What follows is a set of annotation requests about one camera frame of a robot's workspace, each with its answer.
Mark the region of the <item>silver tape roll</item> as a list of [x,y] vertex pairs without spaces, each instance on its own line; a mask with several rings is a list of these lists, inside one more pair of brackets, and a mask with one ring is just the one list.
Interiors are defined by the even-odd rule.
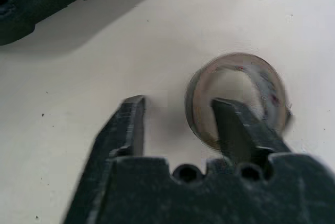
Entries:
[[223,98],[244,104],[256,119],[282,135],[291,112],[284,84],[264,59],[243,52],[221,55],[191,78],[185,94],[189,127],[206,146],[218,150],[218,130],[210,103]]

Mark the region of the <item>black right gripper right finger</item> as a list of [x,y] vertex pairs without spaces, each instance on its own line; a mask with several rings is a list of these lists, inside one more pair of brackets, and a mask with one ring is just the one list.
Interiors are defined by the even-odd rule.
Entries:
[[290,152],[281,135],[257,119],[245,104],[215,98],[211,107],[221,152],[234,164],[253,163],[264,167],[270,154]]

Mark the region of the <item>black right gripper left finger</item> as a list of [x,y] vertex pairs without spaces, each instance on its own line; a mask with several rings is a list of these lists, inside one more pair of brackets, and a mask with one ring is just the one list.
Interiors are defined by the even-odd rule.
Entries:
[[96,136],[81,179],[62,224],[97,224],[112,175],[113,160],[142,156],[146,98],[122,101]]

